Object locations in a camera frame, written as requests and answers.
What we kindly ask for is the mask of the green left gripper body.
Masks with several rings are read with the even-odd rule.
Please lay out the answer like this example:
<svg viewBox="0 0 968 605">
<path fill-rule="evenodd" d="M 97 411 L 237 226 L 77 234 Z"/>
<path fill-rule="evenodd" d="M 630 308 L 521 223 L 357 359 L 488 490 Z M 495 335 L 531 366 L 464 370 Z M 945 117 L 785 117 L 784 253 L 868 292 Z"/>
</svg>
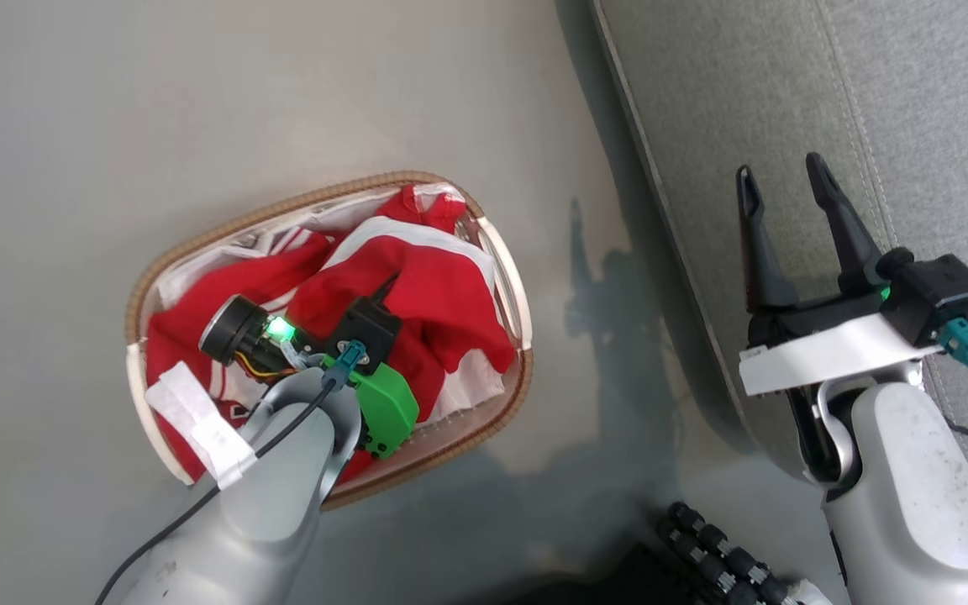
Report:
<svg viewBox="0 0 968 605">
<path fill-rule="evenodd" d="M 273 386 L 304 369 L 319 367 L 353 388 L 362 416 L 360 448 L 386 460 L 410 437 L 418 422 L 418 399 L 406 378 L 387 363 L 402 322 L 384 303 L 357 297 L 333 334 L 319 339 L 303 327 L 269 313 L 238 295 L 214 314 L 199 349 L 224 366 Z"/>
</svg>

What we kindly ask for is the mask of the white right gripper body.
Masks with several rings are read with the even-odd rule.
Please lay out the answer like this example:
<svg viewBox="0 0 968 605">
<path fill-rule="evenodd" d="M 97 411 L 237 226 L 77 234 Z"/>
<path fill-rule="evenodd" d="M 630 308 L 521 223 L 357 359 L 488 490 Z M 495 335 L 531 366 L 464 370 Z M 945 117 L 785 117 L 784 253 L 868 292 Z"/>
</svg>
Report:
<svg viewBox="0 0 968 605">
<path fill-rule="evenodd" d="M 754 308 L 749 345 L 739 353 L 740 394 L 783 393 L 921 360 L 926 349 L 909 344 L 880 313 L 889 291 Z"/>
</svg>

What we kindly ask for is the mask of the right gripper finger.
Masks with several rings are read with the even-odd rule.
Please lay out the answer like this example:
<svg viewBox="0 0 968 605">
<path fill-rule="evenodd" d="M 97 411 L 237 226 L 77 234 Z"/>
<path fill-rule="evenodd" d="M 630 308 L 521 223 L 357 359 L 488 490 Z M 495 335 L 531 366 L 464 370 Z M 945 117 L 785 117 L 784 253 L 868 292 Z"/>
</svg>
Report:
<svg viewBox="0 0 968 605">
<path fill-rule="evenodd" d="M 797 305 L 797 289 L 784 275 L 765 226 L 767 208 L 748 165 L 736 173 L 745 306 L 749 313 Z"/>
<path fill-rule="evenodd" d="M 831 239 L 839 262 L 837 283 L 841 294 L 879 292 L 886 281 L 877 275 L 882 253 L 863 219 L 837 183 L 826 160 L 817 152 L 804 157 L 814 202 L 829 220 Z"/>
</svg>

